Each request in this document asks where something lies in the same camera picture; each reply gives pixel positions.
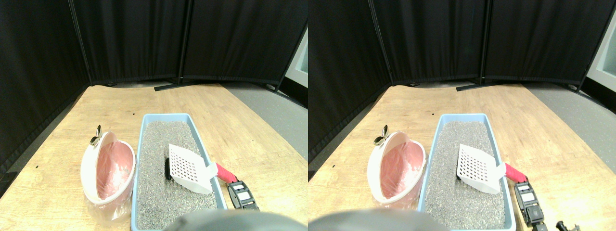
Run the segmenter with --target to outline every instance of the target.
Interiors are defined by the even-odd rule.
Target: wooden tabletop
[[[503,161],[533,185],[548,227],[557,221],[582,230],[615,230],[616,176],[554,112],[521,85],[456,92],[454,87],[390,87],[308,183],[309,220],[378,205],[368,187],[368,157],[383,126],[406,132],[426,154],[439,118],[485,113]],[[509,182],[515,200],[513,183]],[[514,202],[516,227],[526,227]]]
[[[128,222],[112,229],[93,220],[86,210],[79,169],[96,126],[137,148],[147,113],[188,113],[209,157],[246,182],[261,211],[307,223],[307,161],[224,87],[155,92],[152,87],[94,86],[0,198],[0,230],[130,230]],[[233,209],[224,189],[223,195]]]

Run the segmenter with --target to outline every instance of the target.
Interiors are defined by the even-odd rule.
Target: white wall
[[[308,87],[308,29],[299,43],[298,51],[291,61],[285,76],[293,81]]]

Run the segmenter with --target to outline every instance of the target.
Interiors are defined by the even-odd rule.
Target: gray blurry object
[[[330,231],[448,230],[430,215],[406,209],[365,209],[330,214],[312,221],[308,224],[308,229]]]
[[[305,231],[308,228],[291,218],[278,214],[244,209],[206,209],[183,215],[165,228],[165,231],[180,230]]]

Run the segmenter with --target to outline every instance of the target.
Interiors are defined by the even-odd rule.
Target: gray floor
[[[308,109],[250,83],[223,84],[308,160]]]
[[[418,88],[459,87],[468,81],[421,83]],[[602,105],[575,92],[551,83],[524,84],[539,100],[558,115],[582,138],[590,148],[616,172],[616,115]],[[308,164],[309,171],[317,171],[329,158],[342,140],[355,128],[373,104],[356,116],[334,139]]]
[[[143,81],[118,83],[113,87],[157,87],[168,84],[169,83],[165,81]],[[300,107],[282,96],[250,83],[225,83],[222,85],[270,124],[270,126],[289,142],[289,144],[291,144],[291,146],[305,159],[308,158],[308,109]],[[9,168],[9,172],[20,172],[23,169],[71,108],[72,104],[70,107],[64,109],[64,111],[43,130],[41,135],[34,140]]]

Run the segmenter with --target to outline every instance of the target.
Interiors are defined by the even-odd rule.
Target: plastic bag
[[[103,134],[99,143],[86,150],[81,172],[84,201],[88,213],[99,224],[119,227],[130,218],[134,158],[132,147],[118,140],[112,132]],[[92,180],[95,192],[88,190],[86,193],[86,185],[94,186],[86,182]]]
[[[412,182],[421,174],[423,150],[413,142],[405,142],[392,148],[383,155],[381,162],[381,190],[383,196],[389,199],[402,193],[408,187],[414,187]]]
[[[101,200],[113,195],[126,183],[132,171],[131,149],[120,141],[100,148],[96,164],[96,189]]]
[[[133,179],[131,179],[131,183],[127,190],[115,200],[104,205],[94,204],[84,195],[87,211],[90,216],[99,224],[110,227],[120,227],[123,222],[131,218],[132,185]]]

